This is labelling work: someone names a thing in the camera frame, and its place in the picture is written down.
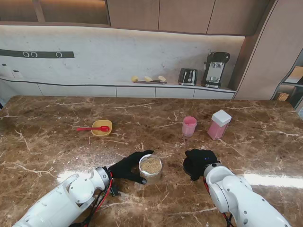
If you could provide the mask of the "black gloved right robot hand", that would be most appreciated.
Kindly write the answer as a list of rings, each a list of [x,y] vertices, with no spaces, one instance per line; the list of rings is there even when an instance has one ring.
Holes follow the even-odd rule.
[[[191,181],[198,180],[204,175],[206,168],[214,163],[220,163],[214,152],[205,149],[192,149],[185,152],[186,158],[183,169]]]

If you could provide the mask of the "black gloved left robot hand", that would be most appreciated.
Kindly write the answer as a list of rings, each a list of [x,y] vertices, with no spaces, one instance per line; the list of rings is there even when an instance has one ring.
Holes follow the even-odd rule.
[[[153,150],[145,150],[142,152],[134,152],[131,155],[123,158],[121,161],[115,163],[108,168],[113,178],[127,179],[140,184],[146,184],[147,180],[132,172],[132,168],[139,164],[140,159],[145,155],[153,154]]]

